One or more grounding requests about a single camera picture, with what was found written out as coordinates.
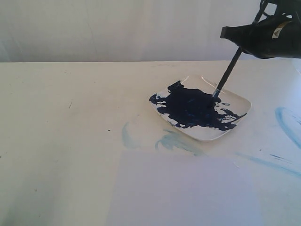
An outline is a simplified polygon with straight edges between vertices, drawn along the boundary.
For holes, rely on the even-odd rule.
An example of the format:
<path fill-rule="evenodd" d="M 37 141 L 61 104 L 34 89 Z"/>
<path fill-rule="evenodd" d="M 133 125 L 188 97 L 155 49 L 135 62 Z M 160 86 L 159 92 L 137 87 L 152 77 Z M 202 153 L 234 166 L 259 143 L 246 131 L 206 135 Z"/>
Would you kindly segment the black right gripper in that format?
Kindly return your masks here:
<path fill-rule="evenodd" d="M 257 58 L 301 57 L 301 24 L 285 17 L 243 26 L 224 26 L 220 38 Z"/>

